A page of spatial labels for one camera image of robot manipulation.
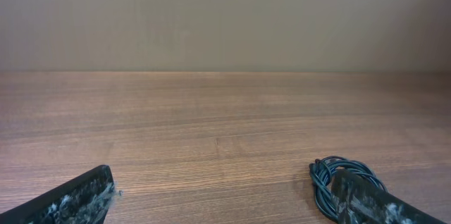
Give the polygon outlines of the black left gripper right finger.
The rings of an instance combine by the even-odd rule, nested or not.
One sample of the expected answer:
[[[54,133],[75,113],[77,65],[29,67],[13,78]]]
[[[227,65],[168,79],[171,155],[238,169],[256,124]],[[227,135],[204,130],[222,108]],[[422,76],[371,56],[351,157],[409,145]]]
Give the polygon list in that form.
[[[339,224],[445,224],[348,170],[336,173],[331,192]]]

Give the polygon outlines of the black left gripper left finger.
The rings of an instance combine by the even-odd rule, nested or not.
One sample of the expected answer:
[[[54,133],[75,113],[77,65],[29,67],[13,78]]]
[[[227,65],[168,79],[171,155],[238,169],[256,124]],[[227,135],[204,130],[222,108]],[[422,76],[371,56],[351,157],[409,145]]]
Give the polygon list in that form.
[[[1,224],[102,224],[116,196],[108,165],[100,165],[1,214]]]

